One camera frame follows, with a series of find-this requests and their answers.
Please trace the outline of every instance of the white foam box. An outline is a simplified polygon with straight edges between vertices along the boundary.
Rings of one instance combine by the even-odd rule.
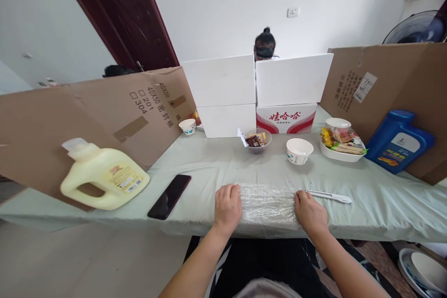
[[[197,107],[207,138],[237,137],[256,128],[256,105]]]
[[[257,104],[320,102],[334,54],[256,62]]]
[[[182,64],[197,107],[256,103],[252,54]]]
[[[310,133],[317,104],[299,104],[268,106],[256,108],[258,128],[264,128],[272,134]]]

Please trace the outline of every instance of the hand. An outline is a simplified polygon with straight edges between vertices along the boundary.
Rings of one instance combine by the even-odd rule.
[[[300,190],[295,194],[295,213],[311,240],[329,233],[326,209],[310,193]]]
[[[216,192],[213,228],[223,237],[229,239],[241,221],[241,218],[241,187],[237,184],[222,186]]]

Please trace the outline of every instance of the black face mask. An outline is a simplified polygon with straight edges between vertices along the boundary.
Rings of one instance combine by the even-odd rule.
[[[259,58],[272,58],[273,57],[273,49],[267,47],[255,47],[256,56]]]

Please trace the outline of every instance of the black hair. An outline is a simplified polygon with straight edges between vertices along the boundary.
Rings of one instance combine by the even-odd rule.
[[[109,65],[104,69],[104,73],[102,76],[104,78],[116,77],[119,75],[128,75],[131,73],[136,73],[134,70],[126,68],[121,65]]]
[[[275,48],[276,42],[275,42],[275,38],[270,33],[270,27],[264,28],[264,31],[258,35],[258,37],[255,39],[255,45],[258,42],[261,43],[262,45],[266,45],[266,46],[273,45],[273,49]]]

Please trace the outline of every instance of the yellow plastic jug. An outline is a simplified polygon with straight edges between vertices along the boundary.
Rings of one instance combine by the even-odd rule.
[[[100,149],[84,139],[74,138],[62,144],[75,160],[61,184],[63,195],[101,210],[114,210],[138,195],[148,185],[149,175],[129,156],[116,149]],[[78,189],[92,183],[104,191],[100,197]]]

